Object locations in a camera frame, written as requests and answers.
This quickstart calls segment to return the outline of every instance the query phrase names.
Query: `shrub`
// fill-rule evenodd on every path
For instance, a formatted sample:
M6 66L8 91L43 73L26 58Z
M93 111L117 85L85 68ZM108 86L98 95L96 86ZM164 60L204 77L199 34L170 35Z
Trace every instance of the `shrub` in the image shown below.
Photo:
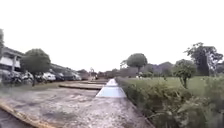
M187 80L196 72L196 67L192 61L179 60L173 68L173 74L180 78L182 85L187 88Z
M140 75L141 77L147 78L147 77L152 77L153 74L151 72L146 72Z
M117 78L128 99L157 128L223 128L224 79L209 78L204 95L182 86Z

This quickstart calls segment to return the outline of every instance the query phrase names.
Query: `wet pavement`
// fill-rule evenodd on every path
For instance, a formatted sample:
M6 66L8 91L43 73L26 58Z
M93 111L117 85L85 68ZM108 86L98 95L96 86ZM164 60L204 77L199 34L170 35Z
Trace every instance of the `wet pavement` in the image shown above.
M0 109L0 128L34 128Z

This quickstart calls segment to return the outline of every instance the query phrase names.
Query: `curb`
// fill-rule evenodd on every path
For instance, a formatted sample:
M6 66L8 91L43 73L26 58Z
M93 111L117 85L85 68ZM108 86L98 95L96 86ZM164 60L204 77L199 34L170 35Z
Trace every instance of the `curb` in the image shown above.
M78 86L67 86L67 85L58 85L61 88L73 88L73 89L85 89L85 90L101 90L102 87L78 87Z
M4 104L2 101L0 101L0 108L5 110L12 116L16 117L17 119L19 119L27 124L30 124L31 126L34 126L37 128L56 128L47 122L40 121L33 117L29 117L29 116L25 115L24 113L18 112L17 110L13 109L12 107Z
M81 83L81 84L106 84L107 82L77 82L77 83Z
M145 122L151 127L151 128L155 128L155 126L142 114L142 112L132 103L131 100L129 100L129 98L127 97L127 100L131 103L132 108L142 117L144 117Z

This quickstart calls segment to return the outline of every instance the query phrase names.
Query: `overcast sky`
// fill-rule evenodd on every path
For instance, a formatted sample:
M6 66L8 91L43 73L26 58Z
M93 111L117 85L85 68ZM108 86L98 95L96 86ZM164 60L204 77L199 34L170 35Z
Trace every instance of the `overcast sky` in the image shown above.
M197 42L224 53L223 0L0 0L5 45L41 48L75 70L119 68L141 52L175 63Z

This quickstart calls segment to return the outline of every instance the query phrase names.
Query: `green tree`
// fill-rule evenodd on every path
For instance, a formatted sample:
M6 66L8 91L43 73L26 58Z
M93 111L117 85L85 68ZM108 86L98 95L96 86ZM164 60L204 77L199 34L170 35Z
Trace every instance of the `green tree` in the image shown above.
M196 72L196 67L192 61L179 60L173 68L173 74L180 78L181 84L187 88L187 80L190 79Z
M2 57L2 51L3 51L3 48L4 48L4 33L3 33L3 30L0 29L0 58Z
M115 77L112 71L106 71L104 74L107 79Z
M121 69L121 68L124 68L126 65L127 65L127 60L123 60L123 61L120 63L120 69Z
M170 69L164 68L162 69L162 74L166 77L166 76L172 76L172 71Z
M81 69L78 71L78 73L88 73L85 69Z
M104 73L101 72L101 71L99 71L99 72L97 73L97 76L98 76L99 78L104 78L104 77L105 77Z
M50 57L41 49L27 51L20 61L22 69L29 71L35 78L38 73L44 73L50 69Z
M217 64L216 73L224 73L224 62Z
M114 77L116 77L116 76L119 75L119 71L118 71L117 69L113 69L113 70L111 71L111 73L112 73L112 75L113 75Z
M185 52L194 60L199 74L204 76L209 76L209 71L215 71L218 62L223 58L214 46L204 46L203 43L194 44Z
M142 53L135 53L128 57L127 65L129 67L136 67L138 69L138 73L140 69L148 63L147 58Z

